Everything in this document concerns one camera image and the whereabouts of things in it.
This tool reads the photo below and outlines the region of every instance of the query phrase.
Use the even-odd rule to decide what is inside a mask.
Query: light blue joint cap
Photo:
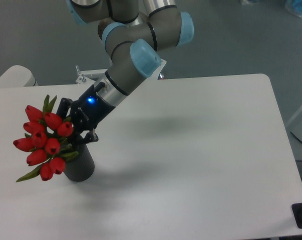
[[[178,46],[192,41],[194,37],[194,24],[190,14],[183,11],[181,12],[181,17],[182,17],[182,26],[181,26],[180,41],[177,44]]]
[[[88,23],[84,22],[80,16],[78,16],[77,12],[74,10],[73,5],[71,3],[71,0],[66,0],[67,6],[69,7],[69,10],[75,20],[75,22],[78,25],[87,25]]]
[[[154,71],[161,66],[160,56],[143,39],[132,43],[130,54],[136,70],[145,78],[152,76]]]
[[[114,29],[114,28],[117,28],[119,26],[124,26],[126,27],[124,24],[120,23],[120,22],[113,22],[111,23],[110,25],[108,25],[104,31],[103,31],[103,34],[102,34],[102,41],[104,43],[104,47],[106,47],[106,39],[107,39],[107,36],[110,34],[110,32]]]

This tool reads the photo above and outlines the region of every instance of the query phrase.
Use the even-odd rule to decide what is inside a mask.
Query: red tulip
[[[60,148],[61,148],[61,145],[56,138],[48,139],[47,143],[45,145],[45,151],[50,155],[58,154],[60,151]]]
[[[40,175],[43,181],[50,180],[53,177],[53,172],[48,163],[42,165]]]
[[[45,131],[45,127],[37,121],[31,121],[24,124],[25,131],[33,134],[36,131]]]
[[[29,166],[41,164],[47,160],[47,154],[43,149],[38,149],[32,152],[27,158],[26,162]]]
[[[57,129],[57,133],[61,137],[63,137],[63,136],[69,137],[72,134],[72,132],[73,132],[73,126],[72,126],[72,124],[69,121],[63,123]]]
[[[28,105],[25,109],[25,112],[30,121],[38,121],[39,119],[43,119],[43,112],[38,110],[36,107]]]
[[[47,136],[45,132],[36,131],[32,135],[32,143],[35,147],[41,149],[47,142]]]
[[[47,112],[45,113],[45,122],[50,129],[56,130],[62,124],[63,120],[55,113]]]
[[[49,164],[52,172],[55,174],[61,174],[65,169],[65,161],[60,157],[53,158]]]
[[[32,139],[29,137],[21,138],[18,140],[15,140],[13,142],[15,147],[17,147],[19,150],[29,152],[31,149],[34,148],[34,145],[32,144]]]

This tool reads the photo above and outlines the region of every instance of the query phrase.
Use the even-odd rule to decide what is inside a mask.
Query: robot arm
[[[192,18],[179,12],[175,0],[144,0],[148,14],[142,22],[138,0],[66,0],[77,23],[111,18],[102,41],[113,64],[77,100],[62,99],[58,114],[69,109],[74,124],[74,144],[98,140],[94,129],[132,91],[161,65],[158,50],[188,43],[194,35]],[[83,140],[78,136],[89,131]]]

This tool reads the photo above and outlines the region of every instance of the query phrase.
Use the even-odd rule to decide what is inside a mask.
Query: black vase
[[[93,174],[95,165],[86,144],[79,145],[77,151],[77,157],[66,163],[64,173],[69,180],[82,182]]]

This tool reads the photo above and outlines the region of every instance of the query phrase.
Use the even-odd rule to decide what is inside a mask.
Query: blue led light
[[[89,98],[87,99],[87,101],[88,101],[90,104],[93,104],[93,103],[95,103],[95,98],[89,97]]]

